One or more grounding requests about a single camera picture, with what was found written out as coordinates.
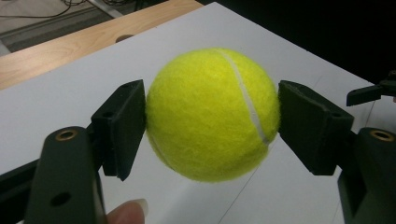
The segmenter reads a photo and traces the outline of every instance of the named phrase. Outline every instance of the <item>fingernail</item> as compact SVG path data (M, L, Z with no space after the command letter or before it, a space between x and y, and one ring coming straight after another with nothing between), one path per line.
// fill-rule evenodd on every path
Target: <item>fingernail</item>
M138 203L145 214L145 217L149 214L149 204L146 199L136 199L132 200L131 202Z

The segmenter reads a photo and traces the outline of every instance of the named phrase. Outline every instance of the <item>white seam on tennis ball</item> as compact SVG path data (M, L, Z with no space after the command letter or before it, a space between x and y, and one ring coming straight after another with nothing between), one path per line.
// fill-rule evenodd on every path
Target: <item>white seam on tennis ball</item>
M257 114L256 108L254 108L254 104L253 104L250 96L248 95L248 90L244 84L244 80L242 79L242 76L238 70L238 67L236 66L236 64L233 62L233 59L231 59L231 57L228 54L226 54L225 52L222 52L221 50L218 50L218 49L216 49L216 51L218 53L220 53L227 60L227 62L230 64L231 68L233 69L233 73L235 74L235 77L238 80L239 88L241 89L242 95L244 96L244 99L245 99L245 103L247 104L247 109L250 114L250 119L253 122L254 126L256 127L260 138L262 139L264 144L268 146L270 143L269 143L267 137L265 136L264 130L262 129L259 115Z

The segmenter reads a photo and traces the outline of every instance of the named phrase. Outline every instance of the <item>white table surface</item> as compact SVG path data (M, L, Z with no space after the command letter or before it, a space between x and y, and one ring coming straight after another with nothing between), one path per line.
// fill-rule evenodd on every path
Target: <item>white table surface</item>
M45 137L62 127L86 127L93 112L121 84L144 79L178 54L224 47L261 64L275 83L299 82L355 117L396 132L390 98L346 107L351 90L372 85L214 3L141 35L0 91L0 174L39 157ZM106 210L146 198L147 223L344 223L334 176L313 176L278 137L262 165L234 181L190 181L166 168L146 136L130 177L102 175Z

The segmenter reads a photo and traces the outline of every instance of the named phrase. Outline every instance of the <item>tennis ball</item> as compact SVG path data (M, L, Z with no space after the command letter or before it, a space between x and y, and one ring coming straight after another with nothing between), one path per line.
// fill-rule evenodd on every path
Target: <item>tennis ball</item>
M264 70L230 49L176 57L147 96L147 134L171 169L198 181L230 180L257 167L279 126L276 88Z

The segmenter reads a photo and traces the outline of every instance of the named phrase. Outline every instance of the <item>yellow felt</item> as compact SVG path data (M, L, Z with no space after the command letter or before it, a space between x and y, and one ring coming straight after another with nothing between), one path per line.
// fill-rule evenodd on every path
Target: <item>yellow felt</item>
M236 178L259 165L268 152L224 54L236 65L268 140L275 138L279 125L274 84L246 56L229 49L200 49L176 57L148 92L148 138L166 165L194 180Z

